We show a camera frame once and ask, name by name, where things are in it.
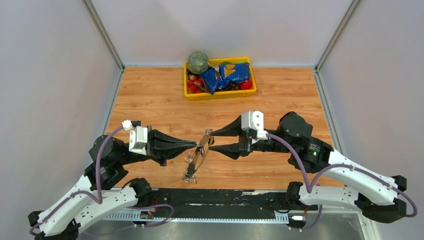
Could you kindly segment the metal key holder plate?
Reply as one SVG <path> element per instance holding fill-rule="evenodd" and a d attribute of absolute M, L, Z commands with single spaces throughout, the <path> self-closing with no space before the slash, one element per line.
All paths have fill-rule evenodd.
<path fill-rule="evenodd" d="M 204 163 L 210 147 L 214 144 L 215 139 L 212 136 L 212 129 L 206 129 L 200 141 L 197 143 L 194 150 L 191 150 L 185 157 L 187 168 L 183 174 L 182 180 L 186 183 L 197 183 L 196 173 Z"/>

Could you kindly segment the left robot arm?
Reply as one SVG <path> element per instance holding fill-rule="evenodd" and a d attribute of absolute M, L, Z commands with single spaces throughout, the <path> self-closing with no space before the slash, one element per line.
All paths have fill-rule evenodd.
<path fill-rule="evenodd" d="M 153 190 L 144 178 L 132 179 L 121 190 L 105 196 L 127 174 L 125 165 L 152 160 L 164 167 L 195 141 L 179 139 L 140 121 L 125 120 L 118 130 L 129 132 L 129 141 L 115 133 L 99 136 L 89 154 L 92 163 L 74 186 L 54 205 L 28 215 L 30 234 L 36 240 L 75 240 L 94 223 L 119 210 L 155 209 Z"/>

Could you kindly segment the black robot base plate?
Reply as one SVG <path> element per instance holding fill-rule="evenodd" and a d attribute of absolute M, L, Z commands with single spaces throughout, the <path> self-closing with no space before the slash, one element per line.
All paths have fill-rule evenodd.
<path fill-rule="evenodd" d="M 271 220 L 278 213 L 307 209 L 287 200 L 285 191 L 196 188 L 158 188 L 136 204 L 150 206 L 156 217 L 195 220 Z"/>

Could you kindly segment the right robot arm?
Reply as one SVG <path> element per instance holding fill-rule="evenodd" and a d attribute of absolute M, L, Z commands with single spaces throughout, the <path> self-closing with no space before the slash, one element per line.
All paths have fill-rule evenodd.
<path fill-rule="evenodd" d="M 312 131 L 313 126 L 296 112 L 283 115 L 276 129 L 266 129 L 264 114 L 249 110 L 211 133 L 238 137 L 238 142 L 212 150 L 234 160 L 252 152 L 289 153 L 288 163 L 304 178 L 290 182 L 286 189 L 285 201 L 292 209 L 313 205 L 348 208 L 384 224 L 407 216 L 407 203 L 399 198 L 407 188 L 405 177 L 375 173 L 313 137 Z"/>

